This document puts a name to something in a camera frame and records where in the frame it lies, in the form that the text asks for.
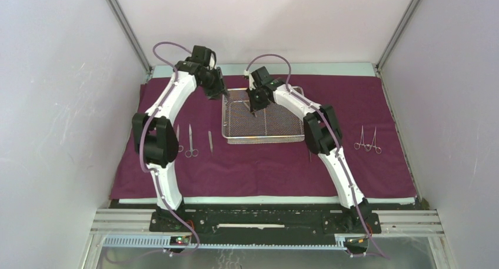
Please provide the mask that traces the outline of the metal mesh instrument tray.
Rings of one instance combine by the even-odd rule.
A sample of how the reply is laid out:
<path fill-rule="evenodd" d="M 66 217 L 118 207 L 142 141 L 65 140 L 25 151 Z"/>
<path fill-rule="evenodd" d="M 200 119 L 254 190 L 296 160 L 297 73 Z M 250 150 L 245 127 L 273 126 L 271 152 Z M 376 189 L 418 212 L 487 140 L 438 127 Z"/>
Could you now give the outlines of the metal mesh instrument tray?
<path fill-rule="evenodd" d="M 243 88 L 229 89 L 222 98 L 222 136 L 229 144 L 275 144 L 305 139 L 302 119 L 281 105 L 271 103 L 251 113 Z"/>

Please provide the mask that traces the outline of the steel scalpel handle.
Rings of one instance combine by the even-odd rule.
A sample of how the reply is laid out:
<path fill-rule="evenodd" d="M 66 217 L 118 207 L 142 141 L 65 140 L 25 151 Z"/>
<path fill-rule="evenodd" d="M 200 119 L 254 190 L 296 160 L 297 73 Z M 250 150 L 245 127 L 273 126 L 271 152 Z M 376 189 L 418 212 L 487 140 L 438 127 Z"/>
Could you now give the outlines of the steel scalpel handle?
<path fill-rule="evenodd" d="M 213 146 L 212 132 L 211 131 L 208 131 L 208 142 L 209 142 L 210 152 L 211 152 L 211 154 L 213 154 L 213 152 L 214 152 L 214 146 Z"/>

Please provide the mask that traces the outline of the large steel ring scissors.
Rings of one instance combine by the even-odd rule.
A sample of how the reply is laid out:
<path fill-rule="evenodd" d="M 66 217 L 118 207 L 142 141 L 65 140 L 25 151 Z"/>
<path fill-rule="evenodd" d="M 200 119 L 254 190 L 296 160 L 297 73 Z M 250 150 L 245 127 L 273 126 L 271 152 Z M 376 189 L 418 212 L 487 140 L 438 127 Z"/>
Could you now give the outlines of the large steel ring scissors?
<path fill-rule="evenodd" d="M 199 154 L 199 151 L 198 151 L 198 149 L 194 148 L 193 133 L 192 133 L 191 124 L 189 124 L 189 126 L 188 126 L 188 139 L 189 139 L 189 148 L 186 150 L 185 156 L 187 158 L 197 157 Z"/>

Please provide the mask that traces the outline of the steel hemostat clamp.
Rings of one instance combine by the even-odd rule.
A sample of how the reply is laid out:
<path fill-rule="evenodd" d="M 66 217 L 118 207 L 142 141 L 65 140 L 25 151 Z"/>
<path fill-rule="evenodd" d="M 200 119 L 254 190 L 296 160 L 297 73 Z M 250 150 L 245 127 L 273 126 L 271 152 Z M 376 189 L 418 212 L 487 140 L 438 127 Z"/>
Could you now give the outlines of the steel hemostat clamp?
<path fill-rule="evenodd" d="M 360 133 L 360 139 L 358 142 L 354 143 L 354 149 L 355 150 L 360 150 L 363 148 L 366 152 L 369 152 L 371 150 L 371 146 L 369 144 L 366 144 L 365 142 L 365 136 L 364 136 L 364 126 L 361 126 L 361 133 Z"/>

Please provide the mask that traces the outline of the steel surgical scissors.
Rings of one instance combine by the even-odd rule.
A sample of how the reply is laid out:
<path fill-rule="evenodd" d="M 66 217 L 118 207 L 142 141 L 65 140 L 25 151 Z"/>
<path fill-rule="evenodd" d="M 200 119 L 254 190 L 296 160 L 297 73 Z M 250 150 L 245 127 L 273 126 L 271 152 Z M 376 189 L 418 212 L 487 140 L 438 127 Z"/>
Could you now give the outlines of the steel surgical scissors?
<path fill-rule="evenodd" d="M 175 129 L 175 136 L 177 138 L 177 142 L 178 142 L 178 152 L 183 152 L 184 150 L 184 146 L 181 144 L 181 141 L 180 141 L 180 130 L 179 130 L 179 125 L 177 125 L 176 129 Z"/>

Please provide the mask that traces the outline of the steel surgical forceps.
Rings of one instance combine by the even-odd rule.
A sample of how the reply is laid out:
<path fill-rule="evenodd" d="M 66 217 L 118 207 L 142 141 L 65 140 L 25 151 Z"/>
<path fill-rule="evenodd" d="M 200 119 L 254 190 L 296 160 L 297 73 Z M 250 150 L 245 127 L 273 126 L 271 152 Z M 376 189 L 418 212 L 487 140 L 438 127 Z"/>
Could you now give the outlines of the steel surgical forceps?
<path fill-rule="evenodd" d="M 374 128 L 374 133 L 371 141 L 370 148 L 374 150 L 377 154 L 382 153 L 382 148 L 377 144 L 377 127 Z"/>

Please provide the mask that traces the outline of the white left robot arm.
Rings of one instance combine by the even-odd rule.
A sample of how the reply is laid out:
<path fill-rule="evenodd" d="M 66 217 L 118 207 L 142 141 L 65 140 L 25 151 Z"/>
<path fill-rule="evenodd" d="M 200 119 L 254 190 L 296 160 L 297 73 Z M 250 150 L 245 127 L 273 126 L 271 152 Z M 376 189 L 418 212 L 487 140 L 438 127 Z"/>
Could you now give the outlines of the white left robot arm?
<path fill-rule="evenodd" d="M 183 197 L 175 173 L 179 153 L 175 119 L 198 88 L 210 100 L 227 94 L 216 53 L 195 45 L 189 54 L 172 66 L 172 76 L 158 99 L 145 112 L 137 112 L 132 117 L 132 136 L 140 166 L 154 180 L 158 207 L 168 210 L 164 215 L 164 225 L 175 232 L 186 224 L 185 214 L 177 210 Z"/>

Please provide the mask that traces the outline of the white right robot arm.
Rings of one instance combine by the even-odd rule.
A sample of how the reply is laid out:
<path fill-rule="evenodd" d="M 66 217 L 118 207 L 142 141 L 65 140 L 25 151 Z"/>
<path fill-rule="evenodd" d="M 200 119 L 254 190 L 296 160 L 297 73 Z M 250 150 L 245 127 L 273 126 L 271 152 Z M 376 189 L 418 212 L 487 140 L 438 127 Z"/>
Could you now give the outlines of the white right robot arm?
<path fill-rule="evenodd" d="M 309 100 L 281 78 L 272 77 L 266 67 L 245 71 L 244 77 L 249 84 L 247 94 L 252 113 L 277 104 L 302 119 L 306 145 L 325 165 L 335 186 L 344 213 L 343 227 L 351 233 L 362 229 L 372 207 L 348 166 L 333 107 Z"/>

